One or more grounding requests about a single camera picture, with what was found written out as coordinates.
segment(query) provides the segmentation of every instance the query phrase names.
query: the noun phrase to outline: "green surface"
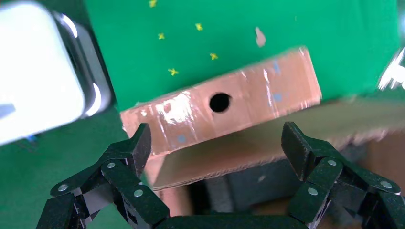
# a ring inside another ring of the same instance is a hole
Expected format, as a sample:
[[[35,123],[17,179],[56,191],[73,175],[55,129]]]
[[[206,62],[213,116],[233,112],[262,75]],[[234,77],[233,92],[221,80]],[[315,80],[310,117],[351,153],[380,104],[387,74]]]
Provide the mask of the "green surface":
[[[298,45],[311,53],[324,100],[362,94],[376,89],[399,47],[395,0],[85,3],[120,110]],[[262,48],[256,26],[267,39]]]
[[[0,148],[0,228],[35,228],[49,191],[94,164],[110,143],[126,138],[116,110],[46,132],[35,145],[22,140]],[[128,228],[114,206],[90,229]]]

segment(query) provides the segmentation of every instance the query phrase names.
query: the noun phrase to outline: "brown cardboard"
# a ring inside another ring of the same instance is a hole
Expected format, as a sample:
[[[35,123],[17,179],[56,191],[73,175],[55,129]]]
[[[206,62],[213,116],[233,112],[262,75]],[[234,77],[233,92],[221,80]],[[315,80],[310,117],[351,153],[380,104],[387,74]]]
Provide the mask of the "brown cardboard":
[[[340,148],[401,129],[404,117],[405,104],[364,99],[323,104],[151,160],[145,170],[154,174],[154,190],[177,187],[285,158],[281,132],[286,121]]]
[[[155,192],[170,210],[170,217],[192,215],[192,203],[186,186]]]
[[[209,107],[216,93],[231,96],[222,113]],[[154,159],[319,104],[320,97],[309,53],[299,48],[141,104],[121,119],[128,136],[140,123],[150,125]]]
[[[390,133],[381,141],[367,145],[367,157],[361,165],[405,188],[405,133]]]

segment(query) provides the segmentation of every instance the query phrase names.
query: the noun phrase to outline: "cardboard flap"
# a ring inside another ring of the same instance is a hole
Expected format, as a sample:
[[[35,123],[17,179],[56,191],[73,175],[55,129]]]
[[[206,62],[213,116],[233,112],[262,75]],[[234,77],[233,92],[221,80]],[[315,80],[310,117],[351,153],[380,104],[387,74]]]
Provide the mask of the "cardboard flap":
[[[372,138],[372,130],[402,128],[404,117],[405,104],[365,100],[323,104],[175,151],[165,157],[152,186],[154,190],[181,186],[285,158],[281,131],[286,121],[339,148],[355,138]]]

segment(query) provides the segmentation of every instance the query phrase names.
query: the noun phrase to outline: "metal rivet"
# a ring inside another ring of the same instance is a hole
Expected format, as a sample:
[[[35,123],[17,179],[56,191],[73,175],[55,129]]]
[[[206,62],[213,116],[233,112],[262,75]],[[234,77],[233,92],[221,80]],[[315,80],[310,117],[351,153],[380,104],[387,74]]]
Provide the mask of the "metal rivet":
[[[381,181],[380,184],[386,188],[392,188],[392,185],[386,181]]]
[[[63,185],[59,186],[58,191],[63,192],[67,189],[67,187],[68,187],[67,184],[63,184]]]
[[[110,162],[108,165],[107,165],[107,168],[113,168],[115,166],[115,163],[114,162]]]
[[[328,164],[331,165],[331,166],[335,166],[335,165],[336,165],[336,161],[329,160],[329,161],[328,161]]]
[[[308,192],[313,196],[316,196],[318,194],[318,191],[314,188],[308,188]]]
[[[140,189],[138,189],[138,190],[136,190],[136,191],[134,192],[134,196],[135,196],[135,197],[140,197],[140,196],[142,196],[142,194],[143,194],[143,191],[140,190]]]

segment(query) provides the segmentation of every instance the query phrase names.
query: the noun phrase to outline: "blue dot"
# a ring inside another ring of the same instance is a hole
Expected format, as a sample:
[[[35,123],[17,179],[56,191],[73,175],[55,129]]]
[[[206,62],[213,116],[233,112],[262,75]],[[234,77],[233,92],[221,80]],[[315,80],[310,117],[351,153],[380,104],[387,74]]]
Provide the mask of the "blue dot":
[[[281,94],[280,93],[275,93],[273,95],[273,97],[274,97],[274,101],[281,102]]]
[[[179,136],[177,136],[177,141],[179,143],[185,143],[186,142],[186,137],[184,135],[179,135]]]
[[[280,74],[280,66],[278,65],[277,61],[274,61],[274,71],[276,71],[276,74]]]

